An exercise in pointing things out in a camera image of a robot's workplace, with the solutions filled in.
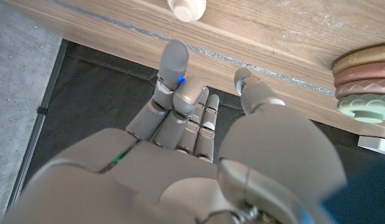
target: stacked plates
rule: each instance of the stacked plates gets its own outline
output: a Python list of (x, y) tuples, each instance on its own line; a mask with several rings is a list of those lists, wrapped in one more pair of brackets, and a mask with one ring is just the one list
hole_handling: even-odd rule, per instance
[(385, 121), (385, 45), (343, 57), (333, 76), (340, 112), (362, 122)]

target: black floor mat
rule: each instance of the black floor mat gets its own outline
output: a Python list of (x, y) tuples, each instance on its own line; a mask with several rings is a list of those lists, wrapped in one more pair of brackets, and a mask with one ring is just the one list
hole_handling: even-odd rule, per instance
[[(124, 129), (154, 91), (157, 71), (103, 52), (69, 43), (26, 182), (51, 157), (104, 128)], [(232, 123), (243, 115), (239, 97), (219, 90), (215, 161)], [(330, 138), (347, 176), (385, 155), (356, 146), (358, 136), (315, 124)]]

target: white power strip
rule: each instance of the white power strip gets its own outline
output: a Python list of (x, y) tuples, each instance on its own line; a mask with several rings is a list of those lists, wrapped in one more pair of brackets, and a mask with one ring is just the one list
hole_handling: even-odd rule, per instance
[(360, 136), (358, 146), (385, 155), (385, 139), (383, 138)]

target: blue led light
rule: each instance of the blue led light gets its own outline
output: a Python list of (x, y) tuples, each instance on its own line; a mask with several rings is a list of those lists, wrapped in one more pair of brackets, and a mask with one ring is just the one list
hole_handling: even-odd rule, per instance
[(179, 84), (180, 83), (185, 83), (185, 75), (179, 77)]

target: green plate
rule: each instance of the green plate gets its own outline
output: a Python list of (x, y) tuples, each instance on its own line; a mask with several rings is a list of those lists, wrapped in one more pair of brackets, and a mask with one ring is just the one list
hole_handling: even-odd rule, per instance
[(343, 114), (353, 116), (357, 121), (382, 123), (385, 121), (385, 95), (362, 94), (346, 96), (339, 100), (337, 109)]

